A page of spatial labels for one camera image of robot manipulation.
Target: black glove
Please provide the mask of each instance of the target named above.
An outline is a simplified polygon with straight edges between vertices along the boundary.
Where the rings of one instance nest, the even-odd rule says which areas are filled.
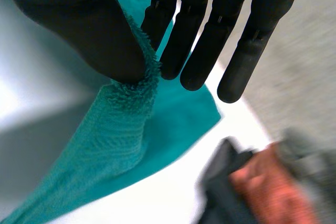
[[[203,21],[208,0],[181,0],[181,11],[165,47],[161,62],[164,79],[176,78],[190,53]],[[215,65],[230,36],[244,0],[213,0],[212,12],[204,31],[181,73],[181,84],[187,90],[198,90]],[[280,18],[294,0],[253,0],[251,14],[234,55],[218,86],[219,98],[236,102],[252,75]],[[158,49],[174,15],[176,0],[152,0],[146,9],[142,29]]]
[[[120,82],[144,77],[143,52],[117,0],[14,0],[71,44],[96,71]]]

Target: teal towel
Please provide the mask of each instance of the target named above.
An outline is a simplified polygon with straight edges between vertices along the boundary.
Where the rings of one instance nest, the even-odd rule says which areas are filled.
[[[2,224],[46,223],[130,186],[174,162],[220,120],[205,87],[188,92],[178,79],[158,84],[154,52],[137,28],[150,0],[119,2],[135,20],[129,18],[146,55],[145,80],[101,89],[49,174]]]

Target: gray carpet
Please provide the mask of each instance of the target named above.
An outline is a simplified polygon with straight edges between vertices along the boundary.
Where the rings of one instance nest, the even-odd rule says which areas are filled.
[[[247,0],[225,46],[227,65],[249,15]],[[271,136],[298,126],[336,143],[336,2],[296,0],[280,21],[245,91]]]

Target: blurry object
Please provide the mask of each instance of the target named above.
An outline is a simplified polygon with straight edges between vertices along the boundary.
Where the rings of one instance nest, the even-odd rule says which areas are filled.
[[[311,200],[321,223],[336,220],[336,149],[297,129],[286,130],[277,154]]]
[[[314,209],[277,157],[276,144],[230,176],[260,223],[317,224]]]
[[[238,154],[226,138],[201,180],[207,203],[198,224],[257,224],[248,206],[235,192],[228,175],[242,167],[252,152]]]

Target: orange object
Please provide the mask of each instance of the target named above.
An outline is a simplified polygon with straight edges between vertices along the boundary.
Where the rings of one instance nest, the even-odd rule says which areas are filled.
[[[318,224],[313,207],[276,154],[276,144],[230,175],[235,190],[262,224]]]

